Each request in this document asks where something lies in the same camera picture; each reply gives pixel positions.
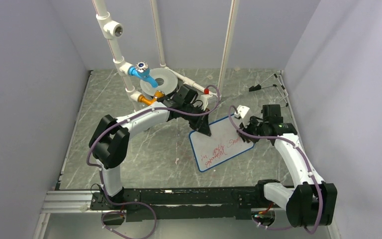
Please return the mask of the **blue framed whiteboard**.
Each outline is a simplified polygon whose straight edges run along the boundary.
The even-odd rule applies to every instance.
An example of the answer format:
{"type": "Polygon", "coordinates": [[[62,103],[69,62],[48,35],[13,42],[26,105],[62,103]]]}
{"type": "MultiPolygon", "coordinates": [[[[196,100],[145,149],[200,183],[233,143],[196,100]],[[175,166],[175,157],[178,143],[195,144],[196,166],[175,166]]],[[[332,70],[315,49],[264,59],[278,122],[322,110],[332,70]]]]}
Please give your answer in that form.
{"type": "Polygon", "coordinates": [[[253,142],[244,142],[231,124],[223,117],[209,124],[211,136],[195,130],[189,133],[192,152],[199,172],[216,167],[254,147],[253,142]]]}

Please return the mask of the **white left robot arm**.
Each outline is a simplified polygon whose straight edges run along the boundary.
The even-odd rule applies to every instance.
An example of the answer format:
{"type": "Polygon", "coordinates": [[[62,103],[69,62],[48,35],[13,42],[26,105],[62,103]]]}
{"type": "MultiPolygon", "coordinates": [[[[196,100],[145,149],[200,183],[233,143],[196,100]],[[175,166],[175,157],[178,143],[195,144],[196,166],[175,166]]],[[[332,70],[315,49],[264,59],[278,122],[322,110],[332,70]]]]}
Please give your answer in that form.
{"type": "Polygon", "coordinates": [[[161,123],[182,118],[191,129],[211,136],[206,106],[196,106],[198,93],[182,85],[169,94],[156,91],[152,99],[138,97],[145,108],[123,117],[105,115],[98,123],[89,142],[87,165],[99,169],[100,190],[103,202],[110,209],[117,209],[124,201],[124,186],[120,165],[126,158],[129,141],[137,134],[161,123]]]}

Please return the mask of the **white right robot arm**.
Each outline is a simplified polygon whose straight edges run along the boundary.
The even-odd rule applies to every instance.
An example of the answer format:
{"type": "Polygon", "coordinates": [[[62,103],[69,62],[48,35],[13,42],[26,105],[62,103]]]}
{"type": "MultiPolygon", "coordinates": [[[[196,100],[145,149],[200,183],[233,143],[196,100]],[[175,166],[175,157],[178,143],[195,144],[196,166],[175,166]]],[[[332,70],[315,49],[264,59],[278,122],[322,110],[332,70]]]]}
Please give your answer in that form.
{"type": "Polygon", "coordinates": [[[284,160],[293,182],[287,188],[278,180],[261,180],[254,200],[261,207],[274,203],[286,212],[294,228],[328,226],[332,224],[337,188],[327,183],[314,169],[292,123],[284,122],[280,105],[264,105],[262,117],[249,107],[238,106],[234,117],[239,120],[238,135],[244,142],[256,143],[267,139],[284,160]]]}

